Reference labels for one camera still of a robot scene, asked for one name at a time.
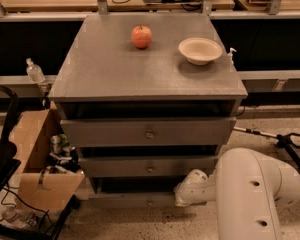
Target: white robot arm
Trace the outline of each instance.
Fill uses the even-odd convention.
[[[191,171],[175,188],[176,205],[215,200],[220,240],[282,239],[276,205],[300,200],[300,175],[292,166],[236,148],[221,156],[215,177]]]

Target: drawer knob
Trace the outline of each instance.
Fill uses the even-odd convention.
[[[148,173],[153,173],[154,171],[154,168],[152,166],[149,166],[148,169],[147,169]]]
[[[153,138],[154,138],[154,132],[148,130],[148,131],[146,132],[146,138],[147,138],[147,139],[153,139]]]

